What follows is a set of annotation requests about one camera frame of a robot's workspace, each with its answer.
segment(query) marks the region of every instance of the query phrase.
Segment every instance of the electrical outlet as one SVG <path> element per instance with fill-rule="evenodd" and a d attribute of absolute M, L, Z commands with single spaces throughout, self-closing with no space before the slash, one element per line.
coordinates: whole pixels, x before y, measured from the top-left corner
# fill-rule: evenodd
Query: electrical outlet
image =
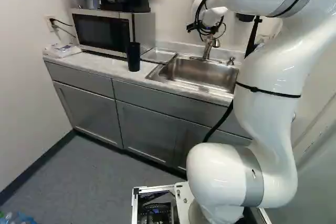
<path fill-rule="evenodd" d="M 47 22 L 47 26 L 48 26 L 49 31 L 50 31 L 51 33 L 54 32 L 55 30 L 54 30 L 53 27 L 51 26 L 50 19 L 51 19 L 51 18 L 55 18 L 55 16 L 53 16 L 53 15 L 46 15 L 44 18 L 45 18 L 45 20 L 46 20 L 46 22 Z"/>

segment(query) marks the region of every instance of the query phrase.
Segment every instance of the baseboard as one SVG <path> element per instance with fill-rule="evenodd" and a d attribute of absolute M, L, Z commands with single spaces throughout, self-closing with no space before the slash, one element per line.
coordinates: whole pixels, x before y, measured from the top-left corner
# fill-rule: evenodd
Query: baseboard
<path fill-rule="evenodd" d="M 2 192 L 0 192 L 0 206 L 2 206 L 11 196 L 30 179 L 42 166 L 44 166 L 57 152 L 67 145 L 74 137 L 76 132 L 71 130 L 37 161 L 30 165 L 13 182 L 11 182 Z"/>

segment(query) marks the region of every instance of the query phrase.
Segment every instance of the faucet handle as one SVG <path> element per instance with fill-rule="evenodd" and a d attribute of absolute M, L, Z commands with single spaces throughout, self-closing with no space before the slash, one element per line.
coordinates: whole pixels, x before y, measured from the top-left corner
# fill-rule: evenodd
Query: faucet handle
<path fill-rule="evenodd" d="M 236 57 L 230 56 L 230 59 L 228 60 L 228 62 L 226 63 L 226 65 L 227 66 L 229 66 L 229 65 L 234 66 L 235 59 L 236 59 Z"/>

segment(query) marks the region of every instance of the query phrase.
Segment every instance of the faucet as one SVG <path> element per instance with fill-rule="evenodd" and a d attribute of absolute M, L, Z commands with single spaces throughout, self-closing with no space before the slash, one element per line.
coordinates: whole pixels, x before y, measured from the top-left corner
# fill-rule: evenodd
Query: faucet
<path fill-rule="evenodd" d="M 230 59 L 227 61 L 226 65 L 227 66 L 234 66 L 235 65 L 235 57 L 230 56 Z"/>
<path fill-rule="evenodd" d="M 203 52 L 203 60 L 209 60 L 210 57 L 210 51 L 212 49 L 212 47 L 214 48 L 218 48 L 220 47 L 220 42 L 218 39 L 214 38 L 214 36 L 212 34 L 210 34 L 206 40 L 205 40 L 206 44 L 205 44 L 205 48 L 204 48 L 204 52 Z"/>

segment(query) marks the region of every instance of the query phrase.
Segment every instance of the microwave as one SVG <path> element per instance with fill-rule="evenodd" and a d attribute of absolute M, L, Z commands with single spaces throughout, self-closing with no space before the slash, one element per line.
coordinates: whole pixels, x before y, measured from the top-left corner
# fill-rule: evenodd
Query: microwave
<path fill-rule="evenodd" d="M 80 48 L 127 57 L 130 42 L 140 44 L 140 55 L 155 47 L 155 13 L 122 13 L 71 9 Z"/>

